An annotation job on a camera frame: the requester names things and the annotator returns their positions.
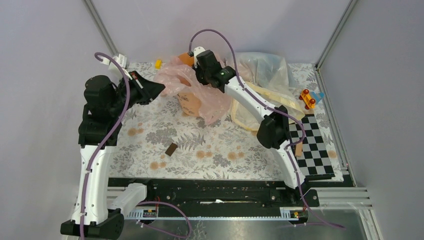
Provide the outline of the pink translucent trash bag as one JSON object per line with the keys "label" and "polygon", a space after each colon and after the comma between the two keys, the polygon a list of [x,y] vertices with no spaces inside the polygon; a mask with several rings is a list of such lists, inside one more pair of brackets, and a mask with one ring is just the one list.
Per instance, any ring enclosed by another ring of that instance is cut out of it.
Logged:
{"label": "pink translucent trash bag", "polygon": [[174,56],[158,70],[153,81],[165,85],[162,96],[176,96],[178,99],[179,93],[193,92],[201,101],[200,118],[203,118],[207,125],[213,124],[228,113],[232,98],[210,85],[198,82],[198,84],[192,83],[191,87],[187,87],[180,83],[178,77],[188,77],[190,80],[194,73],[194,69],[191,70],[188,65],[179,60],[178,56]]}

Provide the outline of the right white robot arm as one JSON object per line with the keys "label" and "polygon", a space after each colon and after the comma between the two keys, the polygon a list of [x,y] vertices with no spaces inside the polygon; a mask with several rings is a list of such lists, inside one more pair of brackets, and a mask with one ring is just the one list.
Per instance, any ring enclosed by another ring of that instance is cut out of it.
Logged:
{"label": "right white robot arm", "polygon": [[286,193],[287,201],[293,206],[301,205],[307,199],[305,190],[299,187],[305,176],[291,149],[287,109],[266,101],[237,75],[234,68],[222,67],[211,50],[196,47],[191,54],[197,80],[234,98],[259,122],[256,137],[263,147],[271,150],[281,169],[283,182],[291,188]]}

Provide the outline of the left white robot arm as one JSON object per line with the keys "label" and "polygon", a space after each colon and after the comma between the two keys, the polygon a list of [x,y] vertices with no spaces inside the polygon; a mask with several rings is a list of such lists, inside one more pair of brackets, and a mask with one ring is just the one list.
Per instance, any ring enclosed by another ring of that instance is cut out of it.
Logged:
{"label": "left white robot arm", "polygon": [[155,192],[142,183],[131,183],[113,202],[107,192],[113,153],[124,114],[133,105],[148,105],[165,85],[147,80],[136,71],[128,81],[115,85],[107,76],[97,75],[85,83],[82,122],[78,128],[81,174],[78,196],[71,218],[60,226],[62,235],[84,240],[116,240],[123,232],[125,217],[138,203],[152,204]]}

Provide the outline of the yellowish translucent trash bag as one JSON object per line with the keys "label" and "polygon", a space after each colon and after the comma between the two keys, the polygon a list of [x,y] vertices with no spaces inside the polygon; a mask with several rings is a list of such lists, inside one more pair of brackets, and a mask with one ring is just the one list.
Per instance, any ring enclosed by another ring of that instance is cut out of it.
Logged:
{"label": "yellowish translucent trash bag", "polygon": [[269,116],[281,106],[285,107],[290,124],[300,121],[305,113],[295,98],[296,89],[285,85],[268,87],[256,86],[250,82],[240,85],[234,77],[224,88],[227,95],[233,98],[230,115],[232,121],[249,131],[257,131],[265,116]]}

